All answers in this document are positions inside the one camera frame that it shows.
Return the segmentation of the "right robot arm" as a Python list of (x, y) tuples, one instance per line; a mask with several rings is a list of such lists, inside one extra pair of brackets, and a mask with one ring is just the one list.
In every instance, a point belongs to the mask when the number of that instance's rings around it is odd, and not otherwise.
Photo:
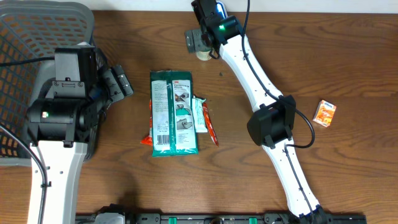
[(309, 119), (297, 109), (291, 95), (283, 95), (270, 81), (251, 50), (246, 24), (235, 16), (225, 16), (216, 1), (194, 0), (191, 3), (200, 25), (198, 47), (189, 51), (210, 50), (213, 59), (222, 59), (232, 69), (249, 98), (253, 114), (247, 123), (253, 142), (261, 146), (272, 161), (285, 192), (290, 213), (297, 223), (327, 223), (326, 213), (307, 183), (295, 150), (292, 130), (299, 115), (311, 131)]

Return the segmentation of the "green snack packet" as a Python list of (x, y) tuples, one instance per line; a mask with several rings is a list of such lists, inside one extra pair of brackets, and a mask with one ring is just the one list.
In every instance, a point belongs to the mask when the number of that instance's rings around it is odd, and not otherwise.
[(198, 154), (190, 72), (150, 72), (153, 157)]

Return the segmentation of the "red snack packet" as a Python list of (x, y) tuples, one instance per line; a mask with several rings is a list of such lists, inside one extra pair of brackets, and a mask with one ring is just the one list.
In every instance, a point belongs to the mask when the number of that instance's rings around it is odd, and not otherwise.
[(150, 109), (150, 118), (149, 118), (149, 133), (146, 137), (141, 140), (141, 144), (147, 146), (153, 146), (153, 137), (152, 137), (152, 100), (149, 101), (149, 109)]

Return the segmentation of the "red Nescafe stick sachet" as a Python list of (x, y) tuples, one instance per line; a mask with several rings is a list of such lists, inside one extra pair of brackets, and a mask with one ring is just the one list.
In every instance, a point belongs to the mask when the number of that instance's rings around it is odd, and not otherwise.
[(213, 127), (212, 122), (211, 122), (211, 119), (210, 119), (210, 114), (209, 114), (208, 106), (207, 106), (206, 103), (203, 103), (202, 106), (203, 106), (203, 115), (204, 115), (204, 117), (205, 117), (206, 127), (207, 127), (207, 129), (208, 129), (208, 132), (209, 132), (209, 134), (210, 134), (210, 137), (211, 137), (212, 141), (214, 142), (214, 144), (215, 144), (216, 146), (219, 146), (218, 138), (217, 138), (217, 136), (216, 136), (214, 127)]

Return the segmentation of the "small orange carton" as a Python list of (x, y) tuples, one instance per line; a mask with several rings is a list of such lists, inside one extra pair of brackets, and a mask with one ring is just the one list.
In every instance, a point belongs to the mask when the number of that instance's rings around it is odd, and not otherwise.
[(321, 100), (313, 117), (313, 121), (327, 128), (331, 125), (335, 111), (335, 105)]

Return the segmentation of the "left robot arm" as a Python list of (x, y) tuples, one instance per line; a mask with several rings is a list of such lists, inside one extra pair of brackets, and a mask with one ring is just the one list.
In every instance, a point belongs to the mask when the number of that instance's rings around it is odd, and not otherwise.
[(134, 93), (120, 65), (82, 42), (55, 49), (53, 75), (27, 111), (32, 186), (28, 223), (73, 223), (83, 163), (95, 150), (100, 117)]

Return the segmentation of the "pale green wipes packet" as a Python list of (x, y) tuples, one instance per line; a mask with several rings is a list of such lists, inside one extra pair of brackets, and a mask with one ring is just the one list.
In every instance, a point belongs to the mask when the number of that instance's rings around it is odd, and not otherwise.
[(203, 103), (205, 102), (205, 99), (193, 97), (193, 105), (192, 105), (192, 110), (193, 110), (193, 118), (195, 122), (195, 131), (197, 133), (207, 133), (208, 129), (206, 127), (205, 123), (205, 117), (203, 114)]

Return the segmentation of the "green lid jar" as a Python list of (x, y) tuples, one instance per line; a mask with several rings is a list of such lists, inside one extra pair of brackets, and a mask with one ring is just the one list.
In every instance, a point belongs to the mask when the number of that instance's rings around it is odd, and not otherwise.
[(195, 54), (196, 54), (197, 58), (202, 60), (202, 61), (208, 61), (208, 60), (212, 59), (212, 57), (210, 55), (211, 54), (211, 50), (209, 50), (209, 51), (199, 51), (199, 52), (196, 52)]

